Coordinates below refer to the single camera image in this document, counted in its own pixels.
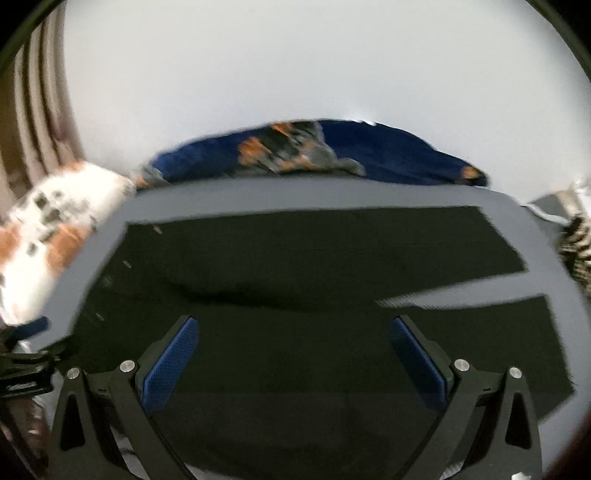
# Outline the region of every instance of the blue blanket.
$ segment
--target blue blanket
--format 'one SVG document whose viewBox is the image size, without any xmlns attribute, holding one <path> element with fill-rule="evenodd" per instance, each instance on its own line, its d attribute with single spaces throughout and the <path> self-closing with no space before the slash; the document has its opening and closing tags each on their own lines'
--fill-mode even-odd
<svg viewBox="0 0 591 480">
<path fill-rule="evenodd" d="M 345 171 L 413 185 L 487 186 L 485 173 L 404 130 L 352 121 L 297 121 L 190 142 L 157 155 L 138 187 L 221 175 Z"/>
</svg>

